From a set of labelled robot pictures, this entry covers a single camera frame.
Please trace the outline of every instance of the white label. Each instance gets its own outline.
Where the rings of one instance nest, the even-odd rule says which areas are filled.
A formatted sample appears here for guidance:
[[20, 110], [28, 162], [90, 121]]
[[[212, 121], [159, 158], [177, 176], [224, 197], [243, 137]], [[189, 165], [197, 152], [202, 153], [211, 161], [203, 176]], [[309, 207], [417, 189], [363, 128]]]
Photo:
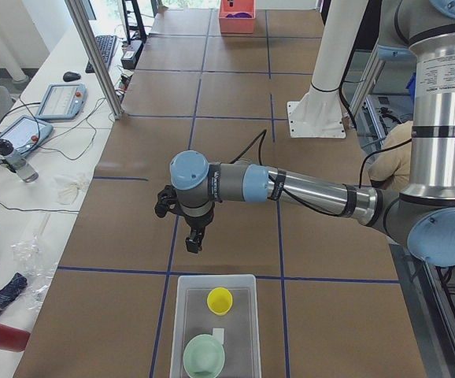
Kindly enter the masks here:
[[417, 97], [455, 92], [455, 55], [420, 62], [416, 80]]
[[124, 54], [123, 58], [124, 59], [131, 59], [131, 57], [133, 57], [133, 55], [135, 55], [134, 51], [126, 51], [126, 54]]

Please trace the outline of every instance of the beige shirt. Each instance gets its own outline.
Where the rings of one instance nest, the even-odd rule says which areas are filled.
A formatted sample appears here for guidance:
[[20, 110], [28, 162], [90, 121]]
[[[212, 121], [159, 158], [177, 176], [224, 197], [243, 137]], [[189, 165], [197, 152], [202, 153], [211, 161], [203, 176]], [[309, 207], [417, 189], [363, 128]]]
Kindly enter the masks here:
[[[412, 121], [399, 124], [392, 130], [383, 144], [383, 148], [395, 146], [411, 138]], [[395, 150], [378, 154], [375, 162], [368, 168], [371, 180], [385, 181], [383, 189], [400, 191], [409, 183], [409, 166], [411, 162], [411, 143]]]

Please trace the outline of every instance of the yellow cup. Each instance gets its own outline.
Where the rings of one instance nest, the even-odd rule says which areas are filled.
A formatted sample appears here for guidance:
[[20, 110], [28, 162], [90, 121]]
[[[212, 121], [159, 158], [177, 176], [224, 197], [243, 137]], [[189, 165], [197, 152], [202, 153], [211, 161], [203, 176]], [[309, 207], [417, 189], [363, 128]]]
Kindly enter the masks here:
[[233, 295], [225, 287], [216, 287], [209, 292], [206, 304], [210, 311], [216, 315], [223, 316], [233, 306]]

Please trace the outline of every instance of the green bowl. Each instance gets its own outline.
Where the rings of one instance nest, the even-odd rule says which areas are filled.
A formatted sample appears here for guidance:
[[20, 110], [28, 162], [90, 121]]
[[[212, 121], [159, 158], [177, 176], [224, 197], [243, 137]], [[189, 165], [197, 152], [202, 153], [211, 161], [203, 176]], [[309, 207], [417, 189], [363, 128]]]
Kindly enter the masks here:
[[225, 359], [224, 348], [215, 337], [198, 335], [183, 351], [183, 368], [190, 378], [216, 378]]

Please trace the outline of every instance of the table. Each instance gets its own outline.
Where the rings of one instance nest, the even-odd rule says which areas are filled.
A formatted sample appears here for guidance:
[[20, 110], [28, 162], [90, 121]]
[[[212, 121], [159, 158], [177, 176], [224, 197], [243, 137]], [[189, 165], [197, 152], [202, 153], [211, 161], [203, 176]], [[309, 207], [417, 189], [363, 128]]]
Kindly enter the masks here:
[[319, 13], [258, 11], [243, 36], [221, 36], [216, 18], [158, 15], [15, 377], [168, 376], [178, 276], [218, 273], [257, 278], [264, 377], [425, 376], [383, 235], [288, 203], [233, 202], [216, 206], [194, 255], [183, 220], [154, 216], [175, 154], [230, 161], [263, 128], [266, 165], [357, 180], [354, 131], [289, 136]]
[[[93, 24], [93, 27], [97, 31], [97, 24]], [[119, 42], [109, 70], [114, 83], [117, 82], [121, 74], [120, 68], [117, 67], [121, 55]], [[39, 172], [39, 178], [33, 183], [24, 183], [17, 175], [0, 167], [0, 202], [21, 209], [68, 209], [76, 212], [80, 209], [85, 192], [81, 191], [73, 204], [69, 206], [60, 205], [56, 202], [57, 185], [54, 178], [63, 175], [70, 175], [75, 178], [77, 175], [83, 175], [90, 182], [94, 167], [102, 154], [114, 121], [106, 102], [99, 101], [100, 98], [103, 98], [103, 93], [95, 74], [84, 73], [86, 63], [87, 55], [77, 31], [72, 27], [36, 73], [21, 95], [21, 100], [25, 103], [40, 102], [50, 83], [63, 83], [64, 72], [81, 73], [80, 82], [87, 87], [87, 99], [84, 107], [74, 120], [54, 122], [54, 131], [50, 138], [68, 131], [87, 116], [97, 104], [100, 104], [99, 108], [89, 118], [96, 129], [96, 136], [92, 145], [85, 154], [75, 161], [69, 161], [53, 151], [38, 149], [32, 152], [28, 161]], [[20, 105], [22, 103], [17, 101], [15, 107]], [[37, 107], [31, 107], [31, 110], [35, 112]], [[25, 108], [11, 113], [0, 125], [0, 131], [23, 114], [29, 114]], [[59, 149], [67, 156], [74, 158], [89, 145], [93, 134], [94, 129], [83, 122], [77, 128], [51, 140], [44, 146]], [[20, 265], [13, 260], [11, 246], [19, 242], [33, 240], [34, 236], [37, 235], [37, 228], [41, 225], [45, 226], [43, 234], [39, 237], [43, 252], [43, 266], [49, 276], [54, 274], [56, 264], [63, 253], [68, 236], [76, 221], [76, 216], [77, 213], [8, 211], [0, 206], [0, 289], [10, 281], [13, 274], [20, 268]], [[42, 278], [40, 281], [36, 280], [35, 283], [30, 282], [29, 284], [39, 288], [40, 283], [48, 284], [49, 282], [49, 278]], [[20, 296], [2, 313], [0, 323], [31, 331], [39, 312], [38, 308], [29, 309], [34, 304], [36, 302], [31, 297]], [[21, 356], [22, 353], [0, 350], [0, 378], [13, 375]]]

